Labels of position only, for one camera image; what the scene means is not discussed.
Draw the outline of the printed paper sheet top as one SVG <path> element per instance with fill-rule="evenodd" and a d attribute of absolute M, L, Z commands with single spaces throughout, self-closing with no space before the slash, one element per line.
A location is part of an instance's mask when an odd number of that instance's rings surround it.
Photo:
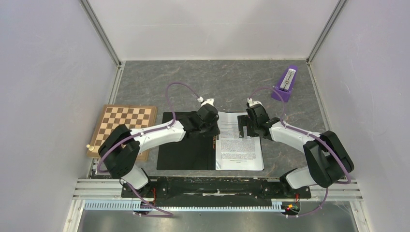
<path fill-rule="evenodd" d="M 239 125 L 239 119 L 248 117 L 245 112 L 219 112 L 218 128 L 220 134 L 216 139 L 215 169 L 262 171 L 264 169 L 261 141 L 259 137 L 244 135 L 246 126 Z"/>

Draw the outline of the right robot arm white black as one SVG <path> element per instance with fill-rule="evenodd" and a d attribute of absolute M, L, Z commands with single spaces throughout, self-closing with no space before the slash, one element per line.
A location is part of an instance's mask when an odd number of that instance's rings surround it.
<path fill-rule="evenodd" d="M 338 136 L 328 130 L 309 132 L 291 126 L 282 119 L 270 118 L 260 102 L 247 104 L 247 133 L 293 147 L 304 153 L 307 166 L 296 168 L 280 178 L 279 191 L 292 197 L 301 187 L 349 184 L 354 164 Z"/>

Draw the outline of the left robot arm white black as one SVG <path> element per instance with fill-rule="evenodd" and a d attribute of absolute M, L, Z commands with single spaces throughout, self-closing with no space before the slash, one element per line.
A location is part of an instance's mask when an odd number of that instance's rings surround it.
<path fill-rule="evenodd" d="M 141 129 L 117 126 L 98 149 L 99 172 L 108 172 L 114 179 L 123 179 L 140 197 L 151 193 L 152 185 L 145 171 L 136 165 L 138 154 L 151 148 L 180 142 L 183 139 L 213 137 L 219 134 L 217 109 L 210 103 L 202 103 L 197 111 L 181 118 Z"/>

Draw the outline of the teal folder black inside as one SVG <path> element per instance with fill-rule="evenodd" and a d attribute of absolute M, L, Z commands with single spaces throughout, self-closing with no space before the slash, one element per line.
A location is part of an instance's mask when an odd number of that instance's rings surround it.
<path fill-rule="evenodd" d="M 213 137 L 186 138 L 159 147 L 157 170 L 216 170 Z"/>

